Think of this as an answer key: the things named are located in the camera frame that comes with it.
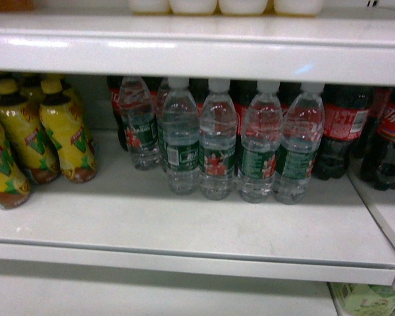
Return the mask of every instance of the white container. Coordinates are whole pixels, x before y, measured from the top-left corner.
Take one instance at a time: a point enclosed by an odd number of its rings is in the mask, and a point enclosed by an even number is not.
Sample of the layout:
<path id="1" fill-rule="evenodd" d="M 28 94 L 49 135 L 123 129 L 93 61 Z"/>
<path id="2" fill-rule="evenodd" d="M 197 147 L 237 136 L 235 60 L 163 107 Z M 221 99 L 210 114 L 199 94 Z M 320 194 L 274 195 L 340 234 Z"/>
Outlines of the white container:
<path id="1" fill-rule="evenodd" d="M 279 15 L 316 16 L 325 0 L 274 0 L 275 12 Z"/>
<path id="2" fill-rule="evenodd" d="M 221 12 L 226 15 L 261 15 L 268 0 L 219 0 Z"/>
<path id="3" fill-rule="evenodd" d="M 169 0 L 128 0 L 130 10 L 135 14 L 168 14 Z"/>
<path id="4" fill-rule="evenodd" d="M 217 0 L 170 0 L 174 14 L 211 15 L 217 7 Z"/>

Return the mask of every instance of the bottle cap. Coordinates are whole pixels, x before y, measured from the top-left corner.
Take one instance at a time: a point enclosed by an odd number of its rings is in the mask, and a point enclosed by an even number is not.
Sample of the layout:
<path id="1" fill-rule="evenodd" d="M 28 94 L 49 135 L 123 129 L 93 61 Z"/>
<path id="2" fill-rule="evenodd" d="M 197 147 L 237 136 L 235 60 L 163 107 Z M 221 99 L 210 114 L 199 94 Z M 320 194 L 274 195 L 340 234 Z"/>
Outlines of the bottle cap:
<path id="1" fill-rule="evenodd" d="M 63 90 L 60 80 L 45 79 L 41 81 L 41 88 L 45 94 L 55 94 Z"/>
<path id="2" fill-rule="evenodd" d="M 18 91 L 16 81 L 13 79 L 0 80 L 0 95 L 12 94 Z"/>
<path id="3" fill-rule="evenodd" d="M 63 80 L 66 78 L 65 74 L 47 74 L 47 79 Z"/>
<path id="4" fill-rule="evenodd" d="M 324 87 L 325 87 L 325 84 L 322 84 L 320 82 L 303 82 L 302 83 L 302 90 L 304 92 L 309 92 L 309 93 L 321 93 L 323 91 Z"/>
<path id="5" fill-rule="evenodd" d="M 172 89 L 187 88 L 189 86 L 189 78 L 169 77 L 169 86 Z"/>
<path id="6" fill-rule="evenodd" d="M 279 89 L 279 81 L 258 80 L 257 90 L 263 93 L 276 93 Z"/>
<path id="7" fill-rule="evenodd" d="M 212 92 L 227 92 L 230 89 L 230 79 L 209 79 L 209 89 Z"/>

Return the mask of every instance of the soda bottle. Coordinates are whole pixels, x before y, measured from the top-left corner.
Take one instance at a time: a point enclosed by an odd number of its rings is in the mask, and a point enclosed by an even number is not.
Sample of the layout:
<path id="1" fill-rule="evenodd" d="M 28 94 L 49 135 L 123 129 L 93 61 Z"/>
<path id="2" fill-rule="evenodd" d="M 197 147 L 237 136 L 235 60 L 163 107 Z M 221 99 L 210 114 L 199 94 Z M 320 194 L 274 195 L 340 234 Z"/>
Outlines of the soda bottle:
<path id="1" fill-rule="evenodd" d="M 360 138 L 354 144 L 352 150 L 352 156 L 356 159 L 361 159 L 365 154 L 370 151 L 371 141 L 375 135 L 376 129 L 381 121 L 382 114 L 386 109 L 389 102 L 390 94 L 392 93 L 391 88 L 376 87 L 373 104 L 370 108 L 367 121 L 363 127 Z"/>
<path id="2" fill-rule="evenodd" d="M 372 100 L 373 89 L 367 86 L 325 86 L 325 126 L 313 167 L 318 179 L 339 179 L 345 174 Z"/>
<path id="3" fill-rule="evenodd" d="M 273 192 L 284 204 L 302 200 L 321 142 L 325 112 L 320 96 L 324 84 L 305 82 L 284 117 Z"/>
<path id="4" fill-rule="evenodd" d="M 107 76 L 107 85 L 111 93 L 111 105 L 113 106 L 113 115 L 117 123 L 117 136 L 121 148 L 127 151 L 126 134 L 124 133 L 123 122 L 121 120 L 119 97 L 120 86 L 123 76 Z"/>
<path id="5" fill-rule="evenodd" d="M 157 120 L 151 94 L 142 78 L 123 78 L 119 104 L 134 167 L 155 168 L 159 163 Z"/>
<path id="6" fill-rule="evenodd" d="M 377 190 L 395 189 L 395 88 L 360 170 Z"/>
<path id="7" fill-rule="evenodd" d="M 26 72 L 20 82 L 20 94 L 27 97 L 34 108 L 39 111 L 41 102 L 45 98 L 45 94 L 41 89 L 40 74 Z"/>
<path id="8" fill-rule="evenodd" d="M 63 94 L 60 81 L 41 82 L 45 99 L 39 108 L 41 122 L 59 155 L 60 170 L 73 183 L 84 183 L 96 175 L 95 156 L 88 146 L 82 112 Z"/>
<path id="9" fill-rule="evenodd" d="M 163 132 L 163 109 L 165 99 L 170 92 L 169 80 L 164 78 L 158 89 L 157 102 L 155 104 L 155 116 L 157 117 L 158 127 L 158 148 L 160 156 L 160 164 L 164 172 L 167 171 L 167 149 L 165 148 L 164 132 Z"/>
<path id="10" fill-rule="evenodd" d="M 40 121 L 36 105 L 20 95 L 13 79 L 0 80 L 0 123 L 25 175 L 35 184 L 59 176 L 59 162 Z"/>
<path id="11" fill-rule="evenodd" d="M 258 81 L 259 93 L 247 110 L 242 130 L 238 192 L 244 201 L 261 203 L 271 192 L 276 150 L 282 134 L 279 82 Z"/>
<path id="12" fill-rule="evenodd" d="M 29 181 L 16 165 L 10 151 L 10 142 L 0 125 L 0 208 L 17 207 L 24 203 L 29 195 Z"/>
<path id="13" fill-rule="evenodd" d="M 163 110 L 167 175 L 175 194 L 191 194 L 199 182 L 199 114 L 189 79 L 169 78 L 170 92 Z"/>
<path id="14" fill-rule="evenodd" d="M 209 79 L 209 95 L 200 117 L 200 189 L 208 199 L 232 191 L 236 160 L 236 110 L 228 94 L 230 80 Z"/>

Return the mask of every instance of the coca-cola bottle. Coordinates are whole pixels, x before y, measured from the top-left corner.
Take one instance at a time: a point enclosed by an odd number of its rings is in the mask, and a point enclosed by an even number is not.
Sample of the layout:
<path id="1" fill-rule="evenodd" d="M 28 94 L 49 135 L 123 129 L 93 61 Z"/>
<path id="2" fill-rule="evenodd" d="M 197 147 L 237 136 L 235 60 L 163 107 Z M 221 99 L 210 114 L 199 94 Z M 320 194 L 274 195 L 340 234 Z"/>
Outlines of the coca-cola bottle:
<path id="1" fill-rule="evenodd" d="M 373 104 L 369 111 L 366 124 L 364 124 L 363 131 L 358 141 L 355 142 L 352 150 L 352 156 L 356 159 L 361 159 L 371 148 L 371 141 L 375 135 L 377 126 L 381 121 L 382 114 L 388 105 L 391 88 L 376 87 L 375 95 L 373 97 Z"/>
<path id="2" fill-rule="evenodd" d="M 345 174 L 372 100 L 373 89 L 367 86 L 325 86 L 325 128 L 313 167 L 318 179 L 338 179 Z"/>
<path id="3" fill-rule="evenodd" d="M 395 190 L 395 88 L 361 164 L 360 177 L 377 190 Z"/>

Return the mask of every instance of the green label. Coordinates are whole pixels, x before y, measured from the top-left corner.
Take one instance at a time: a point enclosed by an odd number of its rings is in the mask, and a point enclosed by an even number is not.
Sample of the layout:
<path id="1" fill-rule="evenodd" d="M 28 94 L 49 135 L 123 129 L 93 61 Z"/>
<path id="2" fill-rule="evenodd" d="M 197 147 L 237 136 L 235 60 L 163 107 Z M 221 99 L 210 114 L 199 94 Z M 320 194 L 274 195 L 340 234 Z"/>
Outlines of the green label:
<path id="1" fill-rule="evenodd" d="M 227 150 L 207 149 L 200 146 L 200 170 L 209 176 L 225 176 L 234 172 L 236 146 Z"/>
<path id="2" fill-rule="evenodd" d="M 199 142 L 186 146 L 165 143 L 168 168 L 172 171 L 192 171 L 199 166 Z"/>
<path id="3" fill-rule="evenodd" d="M 147 148 L 157 143 L 157 120 L 155 117 L 144 124 L 130 124 L 124 122 L 127 144 L 133 148 Z"/>
<path id="4" fill-rule="evenodd" d="M 240 171 L 252 179 L 266 179 L 273 175 L 276 161 L 274 151 L 258 153 L 244 148 L 240 159 Z"/>
<path id="5" fill-rule="evenodd" d="M 295 151 L 288 151 L 281 145 L 278 150 L 276 171 L 286 178 L 294 180 L 306 179 L 311 176 L 315 158 L 316 151 L 311 153 L 297 153 Z"/>

